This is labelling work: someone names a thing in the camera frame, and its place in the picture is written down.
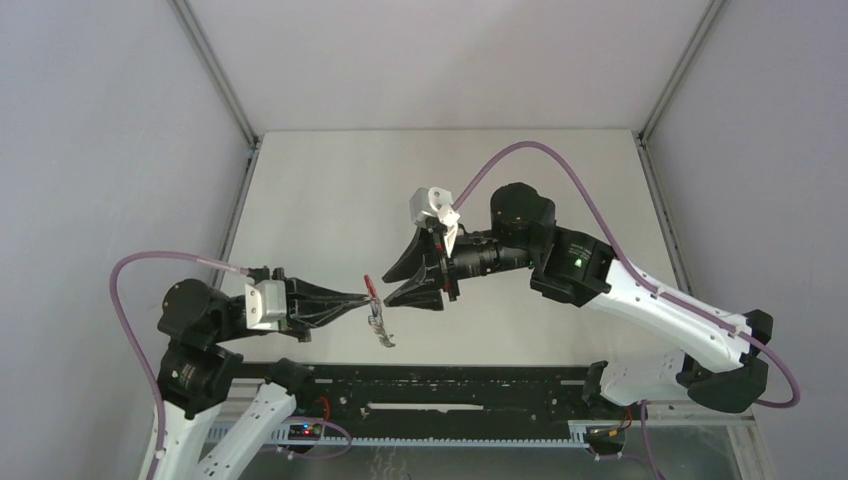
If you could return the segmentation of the red tag keyring with chain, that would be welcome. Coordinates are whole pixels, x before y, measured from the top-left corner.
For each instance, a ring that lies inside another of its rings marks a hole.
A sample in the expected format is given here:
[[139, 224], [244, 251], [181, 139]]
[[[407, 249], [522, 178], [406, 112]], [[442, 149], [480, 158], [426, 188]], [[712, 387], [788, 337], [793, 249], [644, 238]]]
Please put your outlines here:
[[371, 314], [368, 317], [368, 324], [384, 348], [394, 348], [396, 344], [392, 341], [392, 335], [389, 334], [385, 328], [382, 314], [382, 302], [378, 296], [375, 284], [369, 275], [364, 275], [363, 279], [368, 292], [369, 305], [371, 309]]

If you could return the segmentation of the blue tagged key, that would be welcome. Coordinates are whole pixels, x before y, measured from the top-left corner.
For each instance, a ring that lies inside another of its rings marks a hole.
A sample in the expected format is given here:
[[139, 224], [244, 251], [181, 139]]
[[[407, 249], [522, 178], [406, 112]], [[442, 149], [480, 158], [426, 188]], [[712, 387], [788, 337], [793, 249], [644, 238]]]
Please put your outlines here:
[[382, 317], [382, 304], [379, 299], [372, 299], [370, 301], [372, 317], [377, 319]]

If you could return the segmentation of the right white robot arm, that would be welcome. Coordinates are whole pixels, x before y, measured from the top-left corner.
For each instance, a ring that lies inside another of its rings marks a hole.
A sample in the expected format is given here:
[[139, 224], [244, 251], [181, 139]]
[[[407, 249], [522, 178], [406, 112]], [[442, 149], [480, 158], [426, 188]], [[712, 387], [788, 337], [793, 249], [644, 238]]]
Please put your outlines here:
[[531, 289], [544, 298], [610, 313], [673, 345], [661, 355], [593, 363], [581, 392], [591, 416], [677, 400], [741, 413], [765, 392], [768, 365], [759, 352], [771, 337], [769, 314], [719, 312], [709, 321], [707, 304], [627, 267], [604, 241], [559, 227], [553, 201], [527, 184], [492, 194], [484, 231], [467, 231], [449, 198], [435, 187], [411, 198], [416, 232], [382, 277], [395, 285], [386, 306], [440, 311], [459, 296], [462, 280], [526, 268]]

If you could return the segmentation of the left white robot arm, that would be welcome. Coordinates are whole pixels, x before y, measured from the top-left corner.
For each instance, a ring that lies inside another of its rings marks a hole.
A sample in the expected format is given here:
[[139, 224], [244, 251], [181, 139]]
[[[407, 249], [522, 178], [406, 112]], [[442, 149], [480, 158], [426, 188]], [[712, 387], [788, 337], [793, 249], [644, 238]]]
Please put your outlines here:
[[313, 371], [280, 359], [266, 371], [247, 411], [216, 447], [201, 452], [244, 364], [224, 343], [280, 333], [308, 342], [311, 333], [367, 306], [366, 293], [344, 293], [280, 270], [252, 276], [243, 294], [229, 296], [197, 279], [174, 284], [157, 324], [169, 343], [155, 378], [157, 402], [147, 479], [236, 479], [271, 433], [312, 411]]

